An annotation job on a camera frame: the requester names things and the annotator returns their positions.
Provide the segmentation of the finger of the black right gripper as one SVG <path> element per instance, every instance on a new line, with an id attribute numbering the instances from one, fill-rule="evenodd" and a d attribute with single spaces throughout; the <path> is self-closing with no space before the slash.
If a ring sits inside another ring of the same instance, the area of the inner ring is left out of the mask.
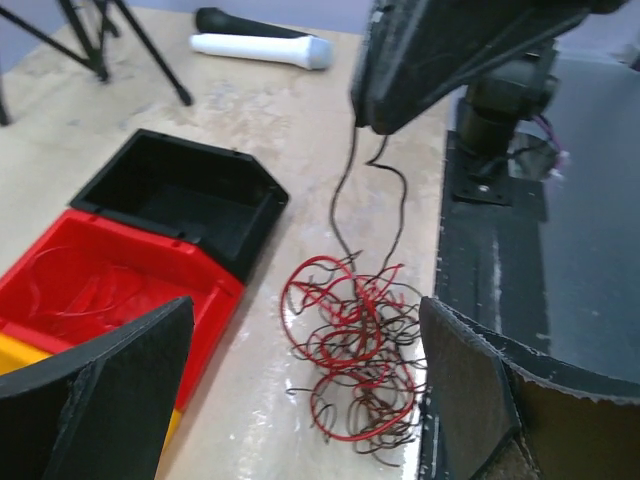
<path id="1" fill-rule="evenodd" d="M 441 98 L 621 1 L 373 3 L 351 81 L 358 128 L 393 134 Z"/>

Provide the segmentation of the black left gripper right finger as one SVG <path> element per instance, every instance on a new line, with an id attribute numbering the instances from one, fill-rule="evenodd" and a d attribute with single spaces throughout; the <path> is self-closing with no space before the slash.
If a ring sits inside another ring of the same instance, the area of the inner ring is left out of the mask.
<path id="1" fill-rule="evenodd" d="M 638 478 L 638 384 L 557 360 L 429 297 L 420 322 L 454 478 Z"/>

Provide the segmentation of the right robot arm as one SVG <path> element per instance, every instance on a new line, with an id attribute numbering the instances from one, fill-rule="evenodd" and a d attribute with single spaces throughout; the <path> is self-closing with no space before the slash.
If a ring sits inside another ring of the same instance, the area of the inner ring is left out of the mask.
<path id="1" fill-rule="evenodd" d="M 556 37 L 622 1 L 376 1 L 351 83 L 358 128 L 390 136 L 459 87 L 459 134 L 474 154 L 505 154 L 517 123 L 545 108 Z"/>

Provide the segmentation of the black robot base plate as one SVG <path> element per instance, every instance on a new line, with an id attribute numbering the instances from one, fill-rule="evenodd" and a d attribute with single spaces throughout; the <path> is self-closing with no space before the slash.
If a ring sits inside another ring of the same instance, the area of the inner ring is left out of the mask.
<path id="1" fill-rule="evenodd" d="M 482 326 L 547 354 L 543 184 L 514 179 L 509 205 L 458 200 L 453 187 L 461 151 L 455 140 L 448 131 L 434 293 Z"/>

